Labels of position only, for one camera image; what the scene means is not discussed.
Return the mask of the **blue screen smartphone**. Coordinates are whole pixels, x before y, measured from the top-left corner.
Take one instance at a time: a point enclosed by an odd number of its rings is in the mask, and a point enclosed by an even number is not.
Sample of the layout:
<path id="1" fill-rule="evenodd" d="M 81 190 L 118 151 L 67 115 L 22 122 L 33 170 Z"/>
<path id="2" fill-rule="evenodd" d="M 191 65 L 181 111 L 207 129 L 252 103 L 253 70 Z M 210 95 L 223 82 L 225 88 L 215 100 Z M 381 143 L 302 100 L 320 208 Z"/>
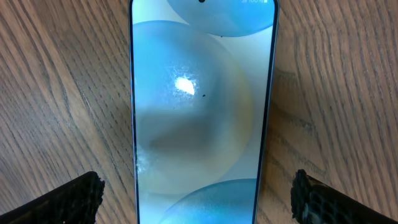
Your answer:
<path id="1" fill-rule="evenodd" d="M 132 0 L 138 224 L 256 222 L 278 0 Z"/>

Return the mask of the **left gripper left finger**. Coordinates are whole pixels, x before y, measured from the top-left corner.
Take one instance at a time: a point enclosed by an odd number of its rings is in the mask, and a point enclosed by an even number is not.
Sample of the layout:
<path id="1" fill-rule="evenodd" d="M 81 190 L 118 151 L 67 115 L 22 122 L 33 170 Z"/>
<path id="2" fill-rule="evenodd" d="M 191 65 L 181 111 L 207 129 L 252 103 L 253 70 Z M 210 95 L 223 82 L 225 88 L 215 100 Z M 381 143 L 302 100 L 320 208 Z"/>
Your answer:
<path id="1" fill-rule="evenodd" d="M 94 171 L 1 215 L 1 224 L 94 224 L 105 181 Z"/>

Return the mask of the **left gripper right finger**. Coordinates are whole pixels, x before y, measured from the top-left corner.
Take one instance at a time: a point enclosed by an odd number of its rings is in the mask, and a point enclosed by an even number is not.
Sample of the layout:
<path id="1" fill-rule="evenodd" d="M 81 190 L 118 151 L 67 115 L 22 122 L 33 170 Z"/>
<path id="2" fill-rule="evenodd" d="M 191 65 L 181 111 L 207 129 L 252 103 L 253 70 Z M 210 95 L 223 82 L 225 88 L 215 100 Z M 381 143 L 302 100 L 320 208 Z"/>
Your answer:
<path id="1" fill-rule="evenodd" d="M 303 169 L 295 173 L 290 199 L 292 218 L 299 224 L 397 224 L 307 175 Z"/>

